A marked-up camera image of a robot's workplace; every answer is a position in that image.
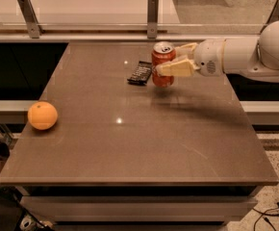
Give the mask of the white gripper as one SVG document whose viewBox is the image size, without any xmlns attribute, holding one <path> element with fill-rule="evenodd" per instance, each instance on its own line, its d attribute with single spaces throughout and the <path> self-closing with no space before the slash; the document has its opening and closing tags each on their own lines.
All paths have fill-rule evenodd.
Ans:
<svg viewBox="0 0 279 231">
<path fill-rule="evenodd" d="M 206 39 L 199 44 L 191 42 L 175 48 L 176 56 L 187 56 L 194 60 L 179 59 L 158 64 L 156 72 L 161 77 L 191 77 L 196 70 L 206 77 L 223 74 L 222 59 L 225 39 Z"/>
</svg>

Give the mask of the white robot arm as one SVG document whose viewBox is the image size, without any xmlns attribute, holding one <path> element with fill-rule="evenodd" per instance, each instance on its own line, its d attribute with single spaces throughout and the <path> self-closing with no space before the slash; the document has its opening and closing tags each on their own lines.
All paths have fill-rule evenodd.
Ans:
<svg viewBox="0 0 279 231">
<path fill-rule="evenodd" d="M 279 21 L 255 37 L 212 38 L 177 48 L 178 56 L 156 66 L 157 74 L 206 77 L 237 74 L 244 78 L 279 83 Z"/>
</svg>

